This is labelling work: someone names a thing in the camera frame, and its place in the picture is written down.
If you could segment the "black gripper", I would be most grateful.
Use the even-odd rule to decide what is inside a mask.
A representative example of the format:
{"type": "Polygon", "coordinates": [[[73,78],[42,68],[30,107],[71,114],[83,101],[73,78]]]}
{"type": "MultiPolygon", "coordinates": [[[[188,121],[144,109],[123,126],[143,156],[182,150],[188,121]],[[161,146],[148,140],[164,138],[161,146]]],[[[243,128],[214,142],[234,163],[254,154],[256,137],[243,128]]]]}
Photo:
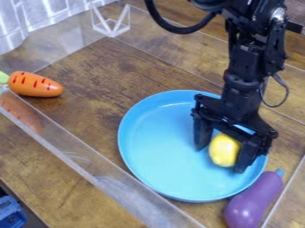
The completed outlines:
{"type": "Polygon", "coordinates": [[[231,136],[240,143],[234,171],[242,174],[260,155],[266,155],[277,130],[259,117],[258,109],[266,90],[266,76],[223,74],[223,91],[219,98],[194,95],[192,141],[199,151],[212,136],[212,130],[231,136]]]}

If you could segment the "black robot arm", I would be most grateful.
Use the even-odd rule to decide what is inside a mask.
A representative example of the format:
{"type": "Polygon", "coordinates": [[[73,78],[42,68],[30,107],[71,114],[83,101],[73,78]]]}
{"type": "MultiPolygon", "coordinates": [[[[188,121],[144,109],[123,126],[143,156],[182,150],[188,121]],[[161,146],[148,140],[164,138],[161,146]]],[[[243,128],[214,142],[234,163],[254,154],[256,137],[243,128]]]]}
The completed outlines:
{"type": "Polygon", "coordinates": [[[278,78],[287,59],[285,31],[289,16],[285,0],[190,0],[211,14],[224,17],[228,33],[228,68],[223,72],[219,98],[194,96],[191,109],[196,147],[210,144],[214,130],[240,143],[234,171],[243,173],[267,154],[277,130],[258,115],[267,80],[278,78]]]}

